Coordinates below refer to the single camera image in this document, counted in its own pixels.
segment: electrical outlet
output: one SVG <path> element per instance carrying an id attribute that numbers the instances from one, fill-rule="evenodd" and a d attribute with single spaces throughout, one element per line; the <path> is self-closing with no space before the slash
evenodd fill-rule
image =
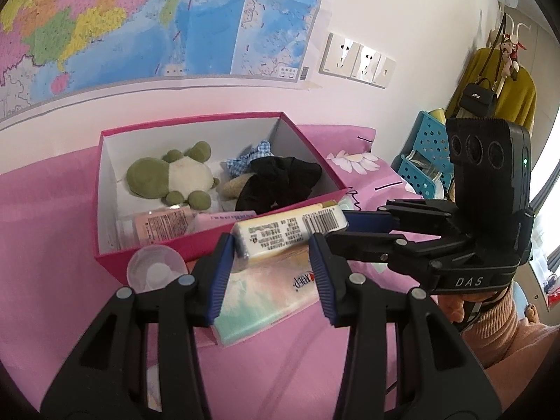
<path id="1" fill-rule="evenodd" d="M 359 44 L 341 35 L 331 33 L 319 72 L 350 77 L 358 57 Z"/>
<path id="2" fill-rule="evenodd" d="M 358 59 L 352 69 L 350 78 L 355 81 L 372 83 L 375 71 L 382 55 L 366 46 L 359 47 Z"/>
<path id="3" fill-rule="evenodd" d="M 391 78 L 393 77 L 396 67 L 397 62 L 395 60 L 391 60 L 391 58 L 386 55 L 382 55 L 371 84 L 379 86 L 380 88 L 387 88 L 389 86 L 389 82 L 391 82 Z"/>

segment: clear plastic lid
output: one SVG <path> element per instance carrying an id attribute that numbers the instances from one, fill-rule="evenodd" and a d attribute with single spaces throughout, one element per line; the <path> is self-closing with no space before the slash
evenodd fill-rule
<path id="1" fill-rule="evenodd" d="M 176 250 L 149 245 L 138 250 L 128 262 L 127 280 L 136 293 L 141 293 L 163 289 L 187 273 L 187 265 Z"/>

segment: white flower pattern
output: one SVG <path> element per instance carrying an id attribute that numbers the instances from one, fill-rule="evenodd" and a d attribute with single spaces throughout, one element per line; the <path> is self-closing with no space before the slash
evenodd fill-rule
<path id="1" fill-rule="evenodd" d="M 406 189 L 409 193 L 418 194 L 416 192 L 416 190 L 412 187 L 412 185 L 408 181 L 406 181 L 404 179 L 403 179 L 403 181 L 404 181 L 404 189 Z"/>
<path id="2" fill-rule="evenodd" d="M 327 160 L 331 160 L 349 174 L 351 174 L 352 171 L 356 171 L 360 175 L 367 175 L 368 171 L 375 172 L 379 170 L 379 164 L 374 162 L 378 161 L 379 158 L 371 152 L 348 154 L 344 150 L 341 150 L 336 157 L 330 153 L 327 156 Z"/>

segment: frog plush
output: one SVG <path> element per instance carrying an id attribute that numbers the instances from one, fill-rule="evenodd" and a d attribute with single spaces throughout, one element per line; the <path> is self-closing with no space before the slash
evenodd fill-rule
<path id="1" fill-rule="evenodd" d="M 184 154 L 169 150 L 160 160 L 141 158 L 127 170 L 130 191 L 145 199 L 162 199 L 168 206 L 188 203 L 193 210 L 210 208 L 208 194 L 218 184 L 205 164 L 212 150 L 200 141 Z"/>

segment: person's hand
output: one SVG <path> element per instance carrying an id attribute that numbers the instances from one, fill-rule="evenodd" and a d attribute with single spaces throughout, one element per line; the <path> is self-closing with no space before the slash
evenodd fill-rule
<path id="1" fill-rule="evenodd" d="M 437 303 L 440 306 L 443 314 L 449 319 L 450 322 L 463 322 L 465 318 L 465 311 L 463 304 L 465 302 L 478 303 L 488 300 L 496 295 L 495 292 L 473 293 L 473 294 L 460 294 L 460 295 L 438 295 Z"/>

